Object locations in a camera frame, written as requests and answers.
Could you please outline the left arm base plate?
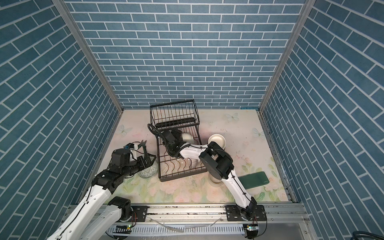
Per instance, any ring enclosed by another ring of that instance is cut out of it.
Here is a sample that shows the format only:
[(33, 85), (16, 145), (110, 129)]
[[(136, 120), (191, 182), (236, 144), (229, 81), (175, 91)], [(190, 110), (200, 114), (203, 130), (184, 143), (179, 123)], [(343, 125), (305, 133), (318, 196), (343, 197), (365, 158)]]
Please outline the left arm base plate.
[(146, 221), (148, 206), (131, 206), (132, 209), (132, 222), (142, 223)]

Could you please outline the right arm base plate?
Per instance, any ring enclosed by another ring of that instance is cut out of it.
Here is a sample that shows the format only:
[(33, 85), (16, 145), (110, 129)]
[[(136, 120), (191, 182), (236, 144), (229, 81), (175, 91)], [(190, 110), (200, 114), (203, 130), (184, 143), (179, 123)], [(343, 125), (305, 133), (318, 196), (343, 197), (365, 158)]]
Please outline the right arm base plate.
[(237, 205), (226, 205), (227, 221), (266, 221), (267, 216), (263, 205), (256, 205), (250, 209), (243, 209)]

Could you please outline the green rimmed striped bowl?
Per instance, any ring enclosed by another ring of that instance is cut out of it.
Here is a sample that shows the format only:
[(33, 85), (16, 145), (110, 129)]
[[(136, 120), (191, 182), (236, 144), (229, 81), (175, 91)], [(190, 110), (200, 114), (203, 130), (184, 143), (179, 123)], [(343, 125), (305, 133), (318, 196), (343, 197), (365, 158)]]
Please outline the green rimmed striped bowl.
[(155, 176), (158, 173), (158, 171), (159, 171), (159, 166), (157, 161), (155, 161), (151, 167), (138, 172), (138, 175), (143, 179), (149, 179)]

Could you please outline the cream ceramic bowl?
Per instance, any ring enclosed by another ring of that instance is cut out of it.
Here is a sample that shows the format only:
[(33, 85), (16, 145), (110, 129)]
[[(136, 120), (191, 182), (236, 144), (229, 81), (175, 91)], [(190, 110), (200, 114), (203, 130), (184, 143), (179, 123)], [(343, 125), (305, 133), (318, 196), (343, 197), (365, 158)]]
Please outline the cream ceramic bowl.
[(182, 140), (186, 143), (189, 143), (189, 144), (195, 143), (193, 136), (188, 134), (188, 133), (182, 133)]

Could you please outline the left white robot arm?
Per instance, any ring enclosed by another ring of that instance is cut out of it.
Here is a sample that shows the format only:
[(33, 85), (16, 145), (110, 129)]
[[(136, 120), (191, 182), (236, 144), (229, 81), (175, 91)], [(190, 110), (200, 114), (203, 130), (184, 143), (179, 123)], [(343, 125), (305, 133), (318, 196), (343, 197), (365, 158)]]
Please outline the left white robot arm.
[(145, 141), (114, 150), (109, 166), (95, 176), (81, 202), (49, 239), (98, 240), (115, 222), (136, 222), (131, 201), (111, 196), (125, 178), (151, 167), (155, 160)]

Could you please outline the plain white ceramic bowl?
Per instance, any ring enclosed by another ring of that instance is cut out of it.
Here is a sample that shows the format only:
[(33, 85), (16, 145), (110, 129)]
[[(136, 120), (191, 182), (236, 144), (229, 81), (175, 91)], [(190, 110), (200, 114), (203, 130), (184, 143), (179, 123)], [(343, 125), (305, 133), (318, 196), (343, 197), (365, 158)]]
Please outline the plain white ceramic bowl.
[(213, 134), (208, 139), (208, 144), (211, 142), (217, 143), (223, 150), (226, 148), (227, 142), (224, 136), (220, 134)]

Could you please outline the brown striped ceramic bowl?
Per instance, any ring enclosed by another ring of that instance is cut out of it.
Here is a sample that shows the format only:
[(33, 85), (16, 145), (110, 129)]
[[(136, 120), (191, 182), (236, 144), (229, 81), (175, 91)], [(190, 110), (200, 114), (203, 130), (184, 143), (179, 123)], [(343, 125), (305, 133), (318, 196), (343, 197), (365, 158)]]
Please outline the brown striped ceramic bowl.
[(195, 169), (198, 164), (197, 159), (191, 159), (191, 158), (184, 158), (182, 159), (182, 163), (184, 164), (184, 170), (192, 170)]

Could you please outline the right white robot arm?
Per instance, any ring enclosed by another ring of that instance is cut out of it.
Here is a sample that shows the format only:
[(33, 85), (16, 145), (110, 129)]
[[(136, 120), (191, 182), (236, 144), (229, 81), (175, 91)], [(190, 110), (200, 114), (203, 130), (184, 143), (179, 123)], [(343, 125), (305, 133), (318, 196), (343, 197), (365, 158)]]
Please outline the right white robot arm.
[(232, 157), (217, 143), (190, 144), (183, 140), (181, 131), (176, 129), (161, 132), (160, 138), (170, 156), (200, 160), (208, 172), (229, 189), (242, 217), (249, 221), (256, 219), (257, 201), (248, 193), (237, 176)]

